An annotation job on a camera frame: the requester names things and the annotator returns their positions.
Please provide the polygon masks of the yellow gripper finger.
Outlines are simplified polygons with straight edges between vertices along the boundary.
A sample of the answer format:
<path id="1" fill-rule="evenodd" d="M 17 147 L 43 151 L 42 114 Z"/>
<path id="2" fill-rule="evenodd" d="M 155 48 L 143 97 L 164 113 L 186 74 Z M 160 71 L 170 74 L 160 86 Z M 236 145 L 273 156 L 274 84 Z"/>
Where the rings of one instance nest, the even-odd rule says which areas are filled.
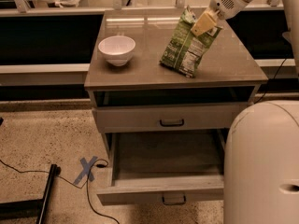
<path id="1" fill-rule="evenodd" d="M 191 32 L 195 36 L 202 35 L 217 25 L 219 11 L 207 8 L 192 26 Z"/>

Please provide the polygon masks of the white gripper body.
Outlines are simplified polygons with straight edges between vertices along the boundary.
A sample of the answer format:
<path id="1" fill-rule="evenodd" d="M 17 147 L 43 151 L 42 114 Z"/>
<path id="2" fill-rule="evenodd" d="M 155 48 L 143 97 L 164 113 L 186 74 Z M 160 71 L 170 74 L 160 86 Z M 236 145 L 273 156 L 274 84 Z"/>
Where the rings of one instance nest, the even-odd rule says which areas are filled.
<path id="1" fill-rule="evenodd" d="M 234 17 L 248 4 L 245 0 L 210 0 L 209 7 L 221 20 Z"/>

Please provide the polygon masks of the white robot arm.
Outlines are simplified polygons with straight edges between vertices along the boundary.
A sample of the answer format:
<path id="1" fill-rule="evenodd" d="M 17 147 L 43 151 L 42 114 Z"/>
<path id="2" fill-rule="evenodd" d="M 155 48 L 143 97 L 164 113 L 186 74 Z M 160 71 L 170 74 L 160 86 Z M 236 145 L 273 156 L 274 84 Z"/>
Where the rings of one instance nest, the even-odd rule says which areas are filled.
<path id="1" fill-rule="evenodd" d="M 192 28 L 200 35 L 252 0 L 210 0 Z M 299 0 L 282 0 L 299 63 Z M 299 224 L 299 103 L 266 101 L 242 111 L 227 136 L 223 224 Z"/>

